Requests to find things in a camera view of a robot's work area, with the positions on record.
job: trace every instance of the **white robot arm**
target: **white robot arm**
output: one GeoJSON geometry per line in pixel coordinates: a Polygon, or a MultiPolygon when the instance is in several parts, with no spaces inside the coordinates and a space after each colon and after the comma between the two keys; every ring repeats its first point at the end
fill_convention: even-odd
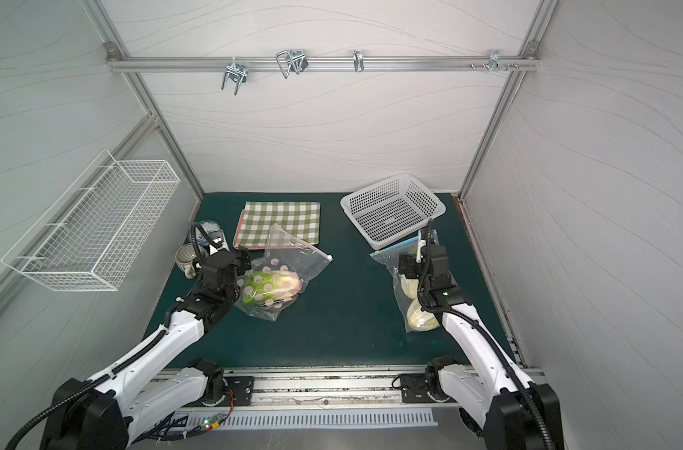
{"type": "Polygon", "coordinates": [[[451,357],[429,362],[425,372],[436,401],[453,398],[475,423],[488,449],[563,449],[559,399],[548,384],[536,385],[502,350],[471,300],[454,283],[447,252],[434,242],[432,220],[417,255],[400,255],[399,271],[418,279],[417,297],[457,341],[478,378],[451,357]]]}
{"type": "Polygon", "coordinates": [[[246,249],[242,248],[239,255],[231,253],[228,247],[212,241],[199,229],[215,248],[210,256],[202,259],[193,239],[200,281],[197,280],[184,299],[177,299],[167,311],[164,324],[88,380],[70,379],[62,384],[54,394],[52,405],[24,425],[6,445],[6,450],[14,450],[24,435],[44,419],[47,422],[41,450],[123,450],[183,405],[200,398],[216,403],[229,393],[223,369],[198,361],[139,395],[174,357],[229,312],[239,298],[236,277],[251,268],[246,249]]]}

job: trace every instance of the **green checkered towel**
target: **green checkered towel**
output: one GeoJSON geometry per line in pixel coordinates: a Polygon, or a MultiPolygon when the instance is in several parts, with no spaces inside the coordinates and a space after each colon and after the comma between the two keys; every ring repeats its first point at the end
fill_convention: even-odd
{"type": "Polygon", "coordinates": [[[319,210],[317,202],[247,202],[239,217],[234,247],[264,248],[266,234],[275,222],[291,235],[318,244],[319,210]]]}

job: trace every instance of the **white plastic basket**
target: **white plastic basket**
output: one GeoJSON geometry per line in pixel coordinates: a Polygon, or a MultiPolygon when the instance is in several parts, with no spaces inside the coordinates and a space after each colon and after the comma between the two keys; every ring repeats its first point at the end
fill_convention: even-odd
{"type": "Polygon", "coordinates": [[[178,185],[165,160],[104,151],[2,263],[54,291],[116,291],[178,185]],[[63,200],[75,203],[64,210],[63,200]]]}
{"type": "Polygon", "coordinates": [[[373,249],[422,229],[447,208],[418,179],[400,174],[341,199],[341,208],[373,249]]]}

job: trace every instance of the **plastic bag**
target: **plastic bag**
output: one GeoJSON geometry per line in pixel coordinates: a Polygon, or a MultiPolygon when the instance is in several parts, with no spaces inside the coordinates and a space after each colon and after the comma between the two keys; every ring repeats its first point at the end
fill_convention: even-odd
{"type": "Polygon", "coordinates": [[[429,331],[439,327],[439,322],[431,312],[421,310],[417,299],[419,281],[406,279],[399,274],[399,255],[416,255],[418,237],[410,238],[394,246],[370,253],[370,257],[378,263],[384,264],[392,276],[394,297],[404,317],[404,329],[410,331],[429,331]]]}
{"type": "Polygon", "coordinates": [[[331,259],[274,223],[266,237],[264,257],[254,259],[251,270],[237,280],[241,296],[235,305],[255,318],[276,320],[331,259]]]}

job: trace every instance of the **red wire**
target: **red wire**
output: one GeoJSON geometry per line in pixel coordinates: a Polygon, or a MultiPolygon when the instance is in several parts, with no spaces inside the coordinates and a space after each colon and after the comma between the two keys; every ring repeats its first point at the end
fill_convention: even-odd
{"type": "Polygon", "coordinates": [[[231,411],[234,410],[234,391],[229,389],[229,395],[231,395],[231,407],[229,408],[229,414],[226,415],[227,419],[231,416],[231,411]]]}

